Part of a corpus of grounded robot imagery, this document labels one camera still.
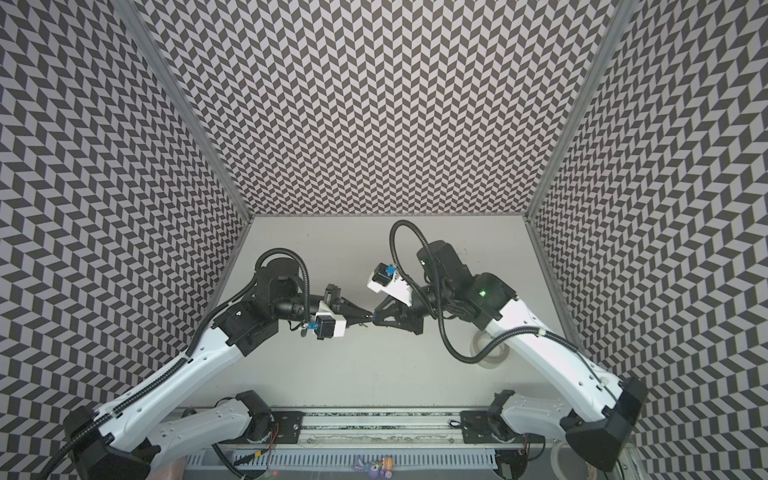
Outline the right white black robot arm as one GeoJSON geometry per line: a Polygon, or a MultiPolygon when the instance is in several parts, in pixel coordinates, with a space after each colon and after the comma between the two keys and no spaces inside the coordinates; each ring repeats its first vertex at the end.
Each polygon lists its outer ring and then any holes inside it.
{"type": "Polygon", "coordinates": [[[491,435],[500,442],[533,435],[558,440],[605,473],[619,465],[648,397],[643,381],[622,379],[589,360],[498,276],[472,274],[449,243],[428,241],[413,222],[396,221],[388,244],[391,263],[379,264],[368,282],[386,296],[372,315],[375,325],[420,335],[432,317],[443,346],[466,365],[500,346],[516,352],[560,397],[531,399],[512,389],[496,394],[486,411],[491,435]]]}

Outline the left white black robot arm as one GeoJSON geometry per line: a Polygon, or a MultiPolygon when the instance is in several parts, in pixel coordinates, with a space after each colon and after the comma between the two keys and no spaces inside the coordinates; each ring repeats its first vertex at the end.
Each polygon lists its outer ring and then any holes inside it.
{"type": "Polygon", "coordinates": [[[82,479],[147,479],[206,445],[264,430],[271,410],[253,390],[180,420],[167,417],[202,385],[275,336],[283,321],[325,339],[373,318],[335,285],[321,295],[310,290],[308,268],[297,253],[287,248],[264,252],[251,279],[204,317],[173,361],[97,409],[70,412],[64,420],[65,444],[38,478],[49,478],[70,460],[82,479]]]}

